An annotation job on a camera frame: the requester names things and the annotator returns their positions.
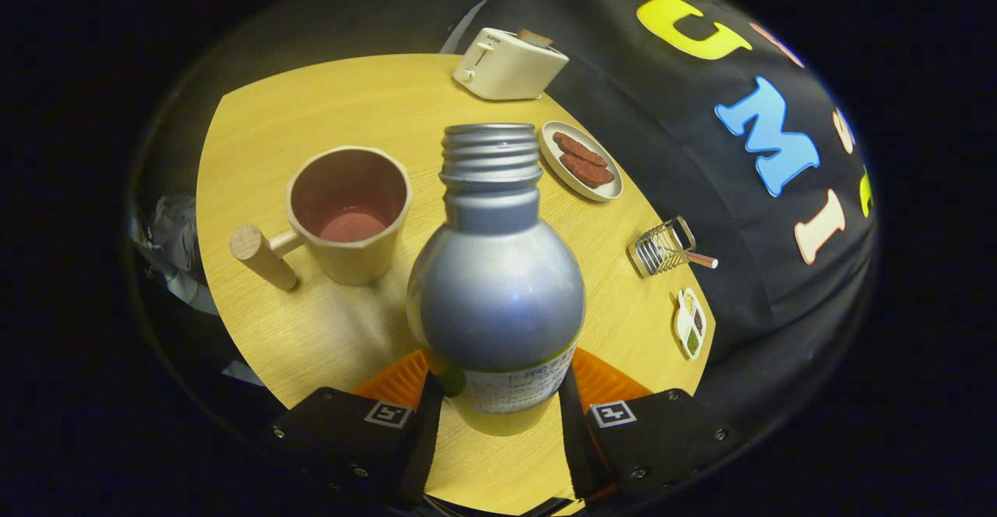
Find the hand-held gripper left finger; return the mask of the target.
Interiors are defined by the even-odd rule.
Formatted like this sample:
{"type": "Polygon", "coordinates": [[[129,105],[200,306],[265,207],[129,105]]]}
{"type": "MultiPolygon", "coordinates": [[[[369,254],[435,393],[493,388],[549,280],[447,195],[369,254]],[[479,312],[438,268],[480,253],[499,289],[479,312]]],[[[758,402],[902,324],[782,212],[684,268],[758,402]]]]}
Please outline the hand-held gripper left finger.
{"type": "Polygon", "coordinates": [[[437,446],[442,390],[416,350],[349,392],[318,387],[261,432],[316,483],[396,507],[421,503],[437,446]]]}

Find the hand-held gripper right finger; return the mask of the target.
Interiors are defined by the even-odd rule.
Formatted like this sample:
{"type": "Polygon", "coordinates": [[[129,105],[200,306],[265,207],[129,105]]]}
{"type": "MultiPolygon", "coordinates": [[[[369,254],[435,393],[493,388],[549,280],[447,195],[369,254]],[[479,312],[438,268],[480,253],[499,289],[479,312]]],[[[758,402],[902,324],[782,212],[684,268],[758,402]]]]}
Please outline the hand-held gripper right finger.
{"type": "Polygon", "coordinates": [[[631,511],[690,489],[750,438],[680,387],[652,392],[580,348],[558,389],[571,489],[590,512],[631,511]]]}

